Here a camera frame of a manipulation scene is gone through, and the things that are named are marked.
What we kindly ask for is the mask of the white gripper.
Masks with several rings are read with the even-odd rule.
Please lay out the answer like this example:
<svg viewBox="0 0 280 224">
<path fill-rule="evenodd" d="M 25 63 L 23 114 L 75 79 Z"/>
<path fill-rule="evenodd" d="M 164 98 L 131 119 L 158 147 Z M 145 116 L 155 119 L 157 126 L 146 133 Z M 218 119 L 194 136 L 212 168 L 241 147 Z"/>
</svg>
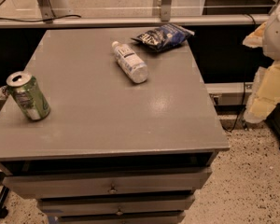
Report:
<svg viewBox="0 0 280 224">
<path fill-rule="evenodd" d="M 244 112 L 244 120 L 249 123 L 265 120 L 280 103 L 280 4 L 267 22 L 243 40 L 243 45 L 252 49 L 261 48 L 262 43 L 264 55 L 275 61 L 255 74 Z"/>
</svg>

